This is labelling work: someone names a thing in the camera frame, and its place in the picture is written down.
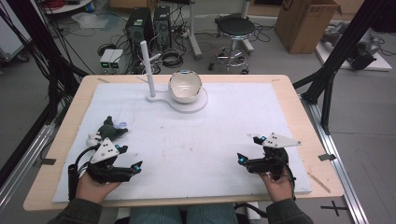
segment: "jeans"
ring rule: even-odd
[[[182,224],[177,206],[136,207],[129,224]],[[187,208],[187,224],[238,224],[231,203],[200,204]]]

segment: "gray floor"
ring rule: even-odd
[[[122,35],[125,21],[111,18],[111,27],[104,30],[80,30],[77,24],[69,24],[69,16],[64,14],[60,24],[70,28],[66,36],[73,48],[95,74],[102,74],[97,54],[99,46],[110,42],[113,35]],[[215,33],[216,15],[196,19],[196,33]],[[261,25],[273,25],[276,19],[251,18]],[[270,37],[269,42],[254,41],[255,49],[249,55],[249,73],[284,74],[292,82],[316,72],[321,63],[315,53],[307,55],[288,54],[276,37],[274,30],[264,31]],[[396,51],[396,38],[390,34],[380,35],[386,43],[384,49]],[[190,69],[198,74],[225,74],[225,68],[216,66],[214,71],[207,67],[216,49],[228,46],[225,37],[198,35],[197,40],[203,52],[203,58],[195,61],[188,40],[184,41],[187,52],[183,56],[184,64],[178,69],[162,68],[161,74],[172,74],[179,69]],[[85,65],[72,55],[74,63],[86,69]],[[395,56],[384,56],[385,60],[396,67]],[[48,102],[46,98],[48,82],[39,73],[33,60],[29,63],[12,62],[0,71],[0,118],[6,129],[0,131],[3,144],[1,166],[4,165],[13,149],[19,144],[35,119]],[[332,139],[346,167],[349,178],[361,201],[364,212],[371,223],[396,222],[396,70],[390,72],[351,71],[340,69],[334,83],[330,131]],[[232,70],[239,74],[240,68]],[[297,90],[302,93],[306,87]],[[38,171],[33,167],[17,189],[5,211],[0,215],[0,223],[43,223],[59,211],[25,212],[22,208],[24,198],[30,189]],[[316,223],[351,223],[348,211],[340,210],[339,216],[332,209],[332,201],[339,207],[345,207],[343,198],[298,200],[300,207]],[[269,203],[260,203],[264,209]],[[105,209],[101,223],[111,223],[116,215],[115,209]]]

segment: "stool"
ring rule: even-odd
[[[241,74],[248,74],[248,56],[236,47],[239,41],[248,39],[254,34],[256,27],[253,22],[239,17],[227,17],[218,22],[218,32],[220,35],[227,35],[231,38],[231,46],[223,47],[216,51],[216,56],[212,59],[209,70],[213,71],[215,61],[227,66],[227,74],[230,67],[244,65]]]

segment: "wooden table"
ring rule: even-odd
[[[156,83],[166,83],[168,75],[154,76]],[[300,157],[307,171],[312,192],[296,195],[297,198],[339,197],[344,194],[343,187],[329,161],[321,161],[318,156],[325,153],[318,136],[306,115],[298,95],[288,77],[282,75],[200,75],[204,83],[271,83],[277,100],[283,110],[286,122],[293,137],[303,142],[299,147]],[[136,83],[136,76],[88,76],[84,77],[78,92],[70,105],[59,132],[57,133],[47,158],[56,159],[54,165],[43,165],[23,204],[25,210],[39,211],[63,209],[67,203],[53,203],[52,197],[61,178],[64,160],[73,144],[78,126],[91,103],[99,83]],[[108,207],[145,206],[188,203],[227,203],[267,201],[268,195],[211,197],[174,200],[138,200],[105,202]]]

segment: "computer tower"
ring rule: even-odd
[[[154,32],[157,36],[157,49],[172,47],[171,9],[169,6],[156,6],[154,11]]]
[[[134,7],[125,25],[132,49],[140,49],[140,42],[146,40],[150,50],[154,48],[154,28],[148,7]]]

